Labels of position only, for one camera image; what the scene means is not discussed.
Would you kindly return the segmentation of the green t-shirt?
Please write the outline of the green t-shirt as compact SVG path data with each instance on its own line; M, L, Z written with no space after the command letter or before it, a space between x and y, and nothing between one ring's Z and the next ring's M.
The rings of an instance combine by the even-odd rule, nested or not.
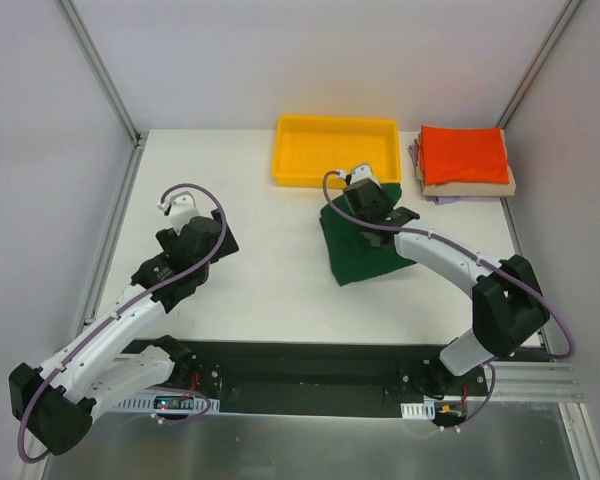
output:
M373 279L415 265L395 252L393 233L365 230L337 214L328 204L320 210L320 226L325 239L330 268L339 286ZM373 246L364 233L378 234L389 240L385 246Z

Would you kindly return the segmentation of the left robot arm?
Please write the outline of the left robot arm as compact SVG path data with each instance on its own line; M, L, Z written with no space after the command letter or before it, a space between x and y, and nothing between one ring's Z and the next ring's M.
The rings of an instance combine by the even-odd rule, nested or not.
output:
M237 252L238 245L222 208L156 237L162 252L141 264L106 314L39 366L22 363L11 372L11 408L24 462L34 461L25 449L26 434L61 455L127 397L154 386L178 391L191 380L193 355L169 335L117 366L111 363L142 329L192 296L206 282L210 265Z

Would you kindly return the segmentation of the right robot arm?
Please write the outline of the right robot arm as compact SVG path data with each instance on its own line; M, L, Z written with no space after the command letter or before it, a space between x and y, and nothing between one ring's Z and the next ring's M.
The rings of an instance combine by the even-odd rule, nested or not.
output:
M453 394L464 385L466 373L512 354L549 320L533 269L523 257L499 260L468 249L437 232L419 214L393 206L372 180L350 184L343 196L372 246L427 267L471 300L471 328L445 346L430 369L437 392Z

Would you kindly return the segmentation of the yellow plastic tray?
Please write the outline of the yellow plastic tray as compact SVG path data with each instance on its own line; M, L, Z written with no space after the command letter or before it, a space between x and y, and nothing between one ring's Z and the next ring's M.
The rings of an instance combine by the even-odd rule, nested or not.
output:
M402 179L397 123L389 119L282 115L271 175L286 187L319 188L330 170L367 163L382 183Z

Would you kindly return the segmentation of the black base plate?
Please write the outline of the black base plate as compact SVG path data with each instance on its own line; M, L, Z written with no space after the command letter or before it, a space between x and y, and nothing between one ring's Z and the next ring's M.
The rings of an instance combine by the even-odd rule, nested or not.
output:
M462 377L430 372L439 345L185 340L190 370L176 382L219 403L222 413L398 418L436 386L451 404L482 400L481 366Z

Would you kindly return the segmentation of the left aluminium frame post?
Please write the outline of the left aluminium frame post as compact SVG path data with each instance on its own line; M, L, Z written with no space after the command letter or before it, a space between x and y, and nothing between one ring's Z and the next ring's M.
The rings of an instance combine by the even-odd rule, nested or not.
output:
M55 5L125 135L134 146L142 146L145 136L132 119L75 2L56 0Z

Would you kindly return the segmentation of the aluminium frame post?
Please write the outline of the aluminium frame post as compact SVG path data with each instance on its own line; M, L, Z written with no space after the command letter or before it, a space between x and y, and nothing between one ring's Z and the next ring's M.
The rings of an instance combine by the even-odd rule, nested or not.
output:
M142 146L145 136L132 119L75 2L56 0L55 5L125 135L134 146Z
M551 58L554 50L559 45L585 4L585 0L568 0L564 2L536 53L533 55L524 74L517 83L503 112L499 116L497 121L497 126L499 128L505 129L510 124L536 79Z

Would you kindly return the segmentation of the front aluminium rail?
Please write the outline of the front aluminium rail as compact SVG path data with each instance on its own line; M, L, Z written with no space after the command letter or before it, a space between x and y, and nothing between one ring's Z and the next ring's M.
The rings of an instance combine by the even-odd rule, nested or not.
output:
M133 358L141 353L150 344L135 342L126 360ZM124 362L112 361L113 366ZM511 360L495 361L489 365L481 366L488 375L489 391L485 398L494 396L498 399L515 401L519 398L531 399L540 402L558 402L578 400L580 395L576 390L576 381L571 368L566 364L540 362L536 354L523 352ZM441 372L442 374L455 377L448 374L438 363L438 357L430 367L430 372ZM188 397L207 397L198 392L196 388L182 388L178 391L159 388L157 386L140 390L135 394L145 390L156 390L169 392ZM436 386L430 386L426 389L422 403L426 400L434 402L447 402L440 398L439 389Z

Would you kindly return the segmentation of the right aluminium frame post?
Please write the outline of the right aluminium frame post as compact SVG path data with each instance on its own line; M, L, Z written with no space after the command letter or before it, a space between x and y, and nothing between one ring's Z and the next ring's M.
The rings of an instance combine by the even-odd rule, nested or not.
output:
M554 50L559 45L585 4L585 0L568 0L564 2L536 53L533 55L524 74L517 83L503 112L499 116L497 121L497 126L499 128L505 129L510 124L536 79L551 58Z

